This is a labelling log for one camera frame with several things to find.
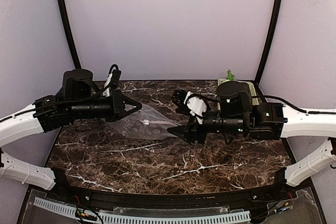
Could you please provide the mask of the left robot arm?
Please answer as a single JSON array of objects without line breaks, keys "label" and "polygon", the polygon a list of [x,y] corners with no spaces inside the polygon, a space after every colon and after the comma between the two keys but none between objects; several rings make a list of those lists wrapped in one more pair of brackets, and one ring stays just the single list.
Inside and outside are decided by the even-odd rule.
[{"label": "left robot arm", "polygon": [[[140,102],[118,89],[121,71],[112,65],[103,88],[87,69],[66,71],[62,87],[55,95],[37,99],[24,109],[1,119],[1,146],[31,135],[48,133],[77,120],[103,119],[116,122],[142,109]],[[67,186],[62,169],[33,165],[1,151],[1,177],[44,190]]]}]

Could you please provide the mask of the clear zip top bag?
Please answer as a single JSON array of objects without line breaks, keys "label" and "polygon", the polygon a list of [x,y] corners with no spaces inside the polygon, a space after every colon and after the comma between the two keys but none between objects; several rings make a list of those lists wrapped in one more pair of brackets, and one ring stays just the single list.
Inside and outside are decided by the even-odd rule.
[{"label": "clear zip top bag", "polygon": [[168,137],[176,137],[167,129],[179,126],[155,108],[145,104],[142,104],[142,109],[116,122],[107,122],[107,125],[126,138],[144,140],[163,140]]}]

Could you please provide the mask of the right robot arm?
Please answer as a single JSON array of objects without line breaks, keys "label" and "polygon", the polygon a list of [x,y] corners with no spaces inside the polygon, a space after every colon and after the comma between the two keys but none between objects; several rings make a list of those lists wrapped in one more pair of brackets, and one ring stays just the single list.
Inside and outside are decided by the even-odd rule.
[{"label": "right robot arm", "polygon": [[281,168],[275,184],[290,187],[335,162],[335,110],[302,109],[274,97],[253,96],[247,82],[225,81],[216,89],[217,97],[176,90],[172,101],[176,112],[189,115],[186,125],[170,127],[168,132],[193,144],[205,143],[209,133],[249,136],[255,140],[279,140],[295,136],[326,137],[315,151],[299,162]]}]

